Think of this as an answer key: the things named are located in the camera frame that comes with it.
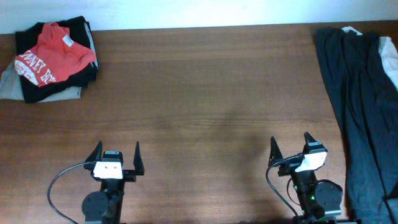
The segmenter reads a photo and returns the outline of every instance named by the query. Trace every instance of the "black fabric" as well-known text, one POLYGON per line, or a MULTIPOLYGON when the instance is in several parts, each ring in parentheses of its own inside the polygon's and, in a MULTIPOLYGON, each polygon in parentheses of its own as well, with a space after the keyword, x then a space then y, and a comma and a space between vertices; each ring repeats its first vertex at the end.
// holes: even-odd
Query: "black fabric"
MULTIPOLYGON (((93 34, 91 33, 91 27, 90 27, 90 22, 88 22, 88 21, 86 21, 86 24, 87 24, 87 27, 88 27, 88 32, 90 33, 90 36, 91 36, 91 41, 93 42, 92 44, 92 46, 90 46, 90 48, 94 51, 94 54, 96 54, 96 52, 95 52, 95 47, 94 47, 94 40, 93 40, 93 34)), ((93 64, 93 66, 94 66, 94 68, 95 68, 95 73, 97 73, 98 72, 98 59, 96 59, 96 61, 95 62, 92 62, 92 64, 93 64)))
MULTIPOLYGON (((86 33, 85 22, 85 18, 80 16, 67 21, 59 21, 57 23, 61 27, 69 28, 70 38, 73 41, 90 48, 90 41, 86 33)), ((16 49, 18 55, 23 54, 37 44, 37 39, 39 34, 42 32, 43 25, 43 22, 38 22, 36 25, 24 32, 16 32, 16 49)), ((88 86, 88 82, 96 80, 96 72, 97 69, 92 64, 88 64, 82 71, 71 75, 67 80, 58 83, 51 83, 42 87, 34 85, 27 78, 21 76, 21 87, 25 102, 38 102, 71 86, 85 88, 88 86)))
POLYGON ((323 81, 346 144, 348 207, 361 223, 398 215, 398 92, 378 54, 379 36, 315 34, 323 81))

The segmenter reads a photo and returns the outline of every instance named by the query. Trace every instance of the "white garment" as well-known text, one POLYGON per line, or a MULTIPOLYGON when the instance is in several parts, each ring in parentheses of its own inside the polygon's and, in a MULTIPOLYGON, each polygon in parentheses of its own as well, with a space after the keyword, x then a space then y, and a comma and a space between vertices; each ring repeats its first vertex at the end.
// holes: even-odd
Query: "white garment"
MULTIPOLYGON (((81 87, 72 86, 59 93, 52 94, 40 102, 80 99, 80 93, 81 87)), ((24 100, 20 76, 14 69, 14 61, 1 74, 0 99, 24 100)))
MULTIPOLYGON (((341 29, 344 32, 352 30, 356 33, 356 35, 362 35, 362 33, 350 26, 343 27, 341 29)), ((379 55, 381 58, 384 72, 391 79, 392 83, 396 86, 396 89, 398 91, 398 53, 390 37, 380 37, 379 55)))
POLYGON ((348 32, 350 30, 354 31, 356 33, 356 35, 362 35, 362 33, 356 29, 354 29, 353 27, 343 27, 341 28, 344 32, 348 32))

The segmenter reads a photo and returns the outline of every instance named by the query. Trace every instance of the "pile of clothes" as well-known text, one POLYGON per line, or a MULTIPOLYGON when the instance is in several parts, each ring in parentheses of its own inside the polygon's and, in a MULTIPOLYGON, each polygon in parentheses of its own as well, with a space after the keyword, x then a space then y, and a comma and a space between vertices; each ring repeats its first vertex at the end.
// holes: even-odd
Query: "pile of clothes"
POLYGON ((323 82, 343 135, 348 208, 360 223, 398 223, 398 53, 352 27, 315 34, 323 82))
POLYGON ((77 99, 81 88, 96 80, 94 42, 83 16, 39 22, 15 37, 17 57, 1 75, 0 99, 26 103, 77 99))

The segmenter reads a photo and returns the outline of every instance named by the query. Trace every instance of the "wooden table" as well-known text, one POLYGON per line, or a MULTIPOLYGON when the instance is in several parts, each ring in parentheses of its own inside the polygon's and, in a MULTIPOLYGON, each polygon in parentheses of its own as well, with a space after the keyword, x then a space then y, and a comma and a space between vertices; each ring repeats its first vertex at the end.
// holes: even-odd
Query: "wooden table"
MULTIPOLYGON (((48 205, 47 187, 100 139, 104 150, 123 152, 126 169, 141 144, 146 174, 126 184, 124 222, 290 219, 265 179, 271 136, 291 156, 310 132, 329 149, 318 178, 345 186, 341 134, 312 34, 346 25, 398 37, 397 21, 93 32, 100 72, 80 100, 0 101, 0 223, 66 223, 48 205)), ((13 40, 0 36, 1 70, 13 40)), ((288 179, 271 172, 285 197, 288 179)), ((81 202, 99 188, 78 168, 55 183, 52 199, 84 223, 81 202)))

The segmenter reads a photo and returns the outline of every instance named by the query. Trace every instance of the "black cable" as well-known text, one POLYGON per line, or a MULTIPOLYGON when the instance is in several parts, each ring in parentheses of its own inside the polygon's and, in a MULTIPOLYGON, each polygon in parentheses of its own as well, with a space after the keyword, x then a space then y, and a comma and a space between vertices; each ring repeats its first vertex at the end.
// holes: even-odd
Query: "black cable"
POLYGON ((290 200, 291 200, 294 204, 296 204, 296 205, 298 205, 298 206, 301 206, 299 203, 296 203, 295 201, 293 201, 292 197, 291 197, 290 194, 289 194, 289 184, 290 184, 290 181, 292 181, 292 178, 290 178, 289 181, 287 182, 287 186, 286 186, 287 196, 289 196, 290 200))
POLYGON ((71 166, 71 167, 65 169, 64 171, 62 171, 61 173, 59 173, 56 177, 54 177, 54 179, 51 181, 51 183, 50 183, 50 185, 49 185, 49 188, 47 189, 47 200, 49 201, 49 204, 50 204, 51 208, 52 208, 58 215, 60 215, 60 216, 63 217, 63 218, 66 218, 68 221, 70 221, 70 222, 72 222, 72 223, 74 223, 74 224, 78 224, 78 223, 77 223, 75 220, 73 220, 73 219, 67 217, 66 215, 64 215, 63 213, 61 213, 57 208, 55 208, 54 204, 52 203, 52 201, 51 201, 51 199, 50 199, 50 191, 51 191, 51 188, 52 188, 53 184, 55 183, 55 181, 56 181, 60 176, 62 176, 62 174, 66 173, 66 171, 69 171, 69 170, 71 170, 71 169, 73 169, 73 168, 80 167, 80 166, 83 166, 83 165, 86 165, 86 164, 89 164, 89 163, 92 163, 92 162, 82 162, 82 163, 76 164, 76 165, 74 165, 74 166, 71 166))
POLYGON ((283 196, 281 196, 281 194, 275 189, 275 187, 272 185, 271 181, 268 178, 268 173, 271 170, 271 168, 279 166, 282 163, 284 163, 287 159, 291 159, 291 158, 292 157, 286 158, 283 161, 276 162, 274 165, 268 167, 267 172, 266 172, 266 179, 267 179, 267 182, 268 182, 269 186, 275 192, 275 194, 278 195, 279 198, 282 199, 282 201, 285 202, 285 204, 293 211, 294 215, 298 217, 299 215, 297 214, 296 210, 294 210, 294 208, 285 200, 285 198, 283 198, 283 196))

